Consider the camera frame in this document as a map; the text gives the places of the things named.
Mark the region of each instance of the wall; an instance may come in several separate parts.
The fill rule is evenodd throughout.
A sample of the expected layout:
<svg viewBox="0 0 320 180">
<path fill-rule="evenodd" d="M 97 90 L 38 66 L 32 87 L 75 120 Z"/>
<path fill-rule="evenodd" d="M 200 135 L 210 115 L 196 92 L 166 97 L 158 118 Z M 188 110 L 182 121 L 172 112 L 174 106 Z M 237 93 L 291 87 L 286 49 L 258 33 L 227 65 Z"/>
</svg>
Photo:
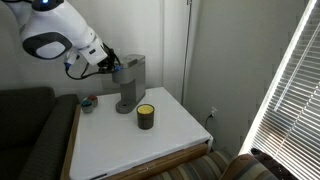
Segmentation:
<svg viewBox="0 0 320 180">
<path fill-rule="evenodd" d="M 240 149 L 303 10 L 303 0 L 201 1 L 184 105 L 203 124 L 218 109 L 216 148 Z"/>
<path fill-rule="evenodd" d="M 114 48 L 118 56 L 142 54 L 147 58 L 147 87 L 165 86 L 176 99 L 181 98 L 181 87 L 175 82 L 183 77 L 184 54 L 164 49 L 176 39 L 168 35 L 180 37 L 180 43 L 171 48 L 185 47 L 186 26 L 175 23 L 187 19 L 186 6 L 177 5 L 178 1 L 164 0 L 70 0 L 102 40 Z M 166 9 L 174 5 L 175 9 Z M 63 57 L 54 61 L 41 61 L 27 55 L 20 43 L 18 27 L 13 14 L 0 3 L 0 89 L 22 88 L 34 86 L 51 86 L 56 95 L 77 93 L 80 98 L 88 94 L 107 94 L 118 92 L 119 86 L 112 83 L 111 75 L 99 75 L 83 81 L 69 79 L 64 73 Z M 86 62 L 72 67 L 71 74 L 79 75 Z M 89 72 L 96 71 L 91 67 Z M 163 72 L 176 72 L 173 77 L 164 77 Z"/>
</svg>

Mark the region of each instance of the wall outlet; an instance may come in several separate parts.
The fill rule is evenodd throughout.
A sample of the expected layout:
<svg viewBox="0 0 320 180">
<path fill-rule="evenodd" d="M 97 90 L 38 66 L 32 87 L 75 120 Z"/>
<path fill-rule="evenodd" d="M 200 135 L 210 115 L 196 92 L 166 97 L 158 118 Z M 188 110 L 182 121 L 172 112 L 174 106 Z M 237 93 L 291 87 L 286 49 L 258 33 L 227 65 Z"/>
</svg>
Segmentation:
<svg viewBox="0 0 320 180">
<path fill-rule="evenodd" d="M 214 108 L 213 106 L 211 107 L 211 115 L 212 115 L 212 117 L 214 117 L 216 115 L 217 111 L 218 110 L 216 108 Z"/>
</svg>

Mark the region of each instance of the window blinds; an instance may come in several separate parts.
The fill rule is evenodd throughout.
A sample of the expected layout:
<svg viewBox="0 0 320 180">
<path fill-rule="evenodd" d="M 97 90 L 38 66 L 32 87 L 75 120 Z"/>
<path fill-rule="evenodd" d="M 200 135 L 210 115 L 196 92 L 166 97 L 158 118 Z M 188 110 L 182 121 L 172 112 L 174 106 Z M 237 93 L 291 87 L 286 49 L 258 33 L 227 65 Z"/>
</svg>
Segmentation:
<svg viewBox="0 0 320 180">
<path fill-rule="evenodd" d="M 290 58 L 279 68 L 240 154 L 255 147 L 299 179 L 320 179 L 320 1 L 310 1 L 308 8 L 305 26 L 300 22 L 297 29 L 301 35 L 295 33 L 293 51 L 286 52 Z"/>
</svg>

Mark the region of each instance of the white table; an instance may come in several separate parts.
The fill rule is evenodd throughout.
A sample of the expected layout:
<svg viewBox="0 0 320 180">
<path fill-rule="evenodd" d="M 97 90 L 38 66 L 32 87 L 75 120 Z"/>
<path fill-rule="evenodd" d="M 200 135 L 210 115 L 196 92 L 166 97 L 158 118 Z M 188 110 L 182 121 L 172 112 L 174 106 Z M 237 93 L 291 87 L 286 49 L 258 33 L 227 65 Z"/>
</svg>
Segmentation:
<svg viewBox="0 0 320 180">
<path fill-rule="evenodd" d="M 91 114 L 80 113 L 71 179 L 109 177 L 208 141 L 212 136 L 164 89 L 148 89 L 140 104 L 155 107 L 154 126 L 138 127 L 136 110 L 118 114 L 120 94 L 99 96 Z"/>
</svg>

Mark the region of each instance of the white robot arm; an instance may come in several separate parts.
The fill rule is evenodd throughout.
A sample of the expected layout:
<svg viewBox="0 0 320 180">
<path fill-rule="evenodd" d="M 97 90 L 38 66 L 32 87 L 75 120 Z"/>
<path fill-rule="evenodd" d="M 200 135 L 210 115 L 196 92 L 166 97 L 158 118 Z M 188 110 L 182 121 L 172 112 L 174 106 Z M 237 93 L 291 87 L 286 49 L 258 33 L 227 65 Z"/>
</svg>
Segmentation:
<svg viewBox="0 0 320 180">
<path fill-rule="evenodd" d="M 96 74 L 120 70 L 119 59 L 113 50 L 102 42 L 66 0 L 2 1 L 16 16 L 22 46 L 28 54 L 50 60 L 67 52 L 66 71 L 79 58 L 79 54 L 92 66 L 100 63 L 99 67 L 104 71 Z"/>
</svg>

